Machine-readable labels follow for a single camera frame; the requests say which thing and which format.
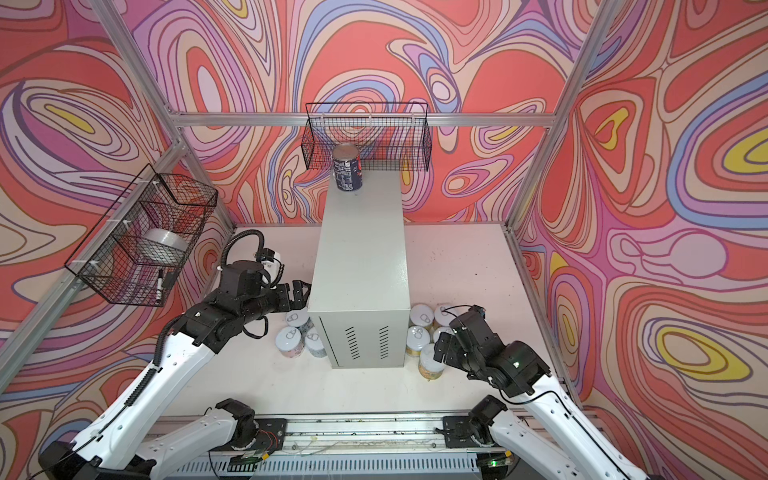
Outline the green label can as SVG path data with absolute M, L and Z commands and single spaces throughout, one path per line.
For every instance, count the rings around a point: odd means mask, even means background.
M 454 332 L 450 327 L 439 327 L 434 330 L 432 333 L 432 342 L 437 343 L 441 337 L 441 335 L 445 333 L 447 335 L 453 335 Z

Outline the orange peach can large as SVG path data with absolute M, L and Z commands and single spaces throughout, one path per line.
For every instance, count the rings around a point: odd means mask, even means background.
M 440 361 L 435 360 L 434 355 L 435 345 L 433 343 L 426 345 L 419 355 L 418 370 L 427 380 L 439 379 L 445 369 L 445 365 Z

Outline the dark blue tomato can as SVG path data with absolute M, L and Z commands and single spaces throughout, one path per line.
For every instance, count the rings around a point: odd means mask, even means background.
M 332 151 L 333 173 L 337 188 L 345 192 L 362 187 L 360 150 L 353 144 L 336 145 Z

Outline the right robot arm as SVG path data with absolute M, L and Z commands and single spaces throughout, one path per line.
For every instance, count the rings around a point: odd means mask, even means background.
M 485 309 L 454 316 L 434 360 L 488 384 L 467 425 L 478 444 L 497 445 L 546 479 L 650 479 L 612 445 L 566 393 L 549 365 L 528 344 L 504 342 Z

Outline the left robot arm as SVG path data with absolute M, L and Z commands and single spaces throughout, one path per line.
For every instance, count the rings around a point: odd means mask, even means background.
M 142 373 L 96 420 L 70 441 L 39 455 L 49 479 L 164 479 L 218 447 L 249 450 L 261 429 L 252 408 L 234 399 L 154 442 L 144 439 L 188 382 L 234 338 L 257 339 L 253 321 L 305 307 L 309 283 L 283 282 L 285 264 L 263 233 L 235 234 L 222 250 L 219 285 L 168 321 Z

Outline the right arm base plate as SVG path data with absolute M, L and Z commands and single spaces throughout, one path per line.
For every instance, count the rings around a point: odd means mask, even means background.
M 494 421 L 479 416 L 444 416 L 443 426 L 434 431 L 444 437 L 447 448 L 501 449 L 517 453 L 518 444 L 506 440 L 505 444 L 492 439 L 490 428 Z

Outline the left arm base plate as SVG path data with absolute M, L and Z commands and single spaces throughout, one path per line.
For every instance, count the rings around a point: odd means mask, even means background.
M 257 418 L 249 423 L 239 421 L 233 438 L 212 451 L 274 453 L 283 449 L 287 426 L 286 418 Z

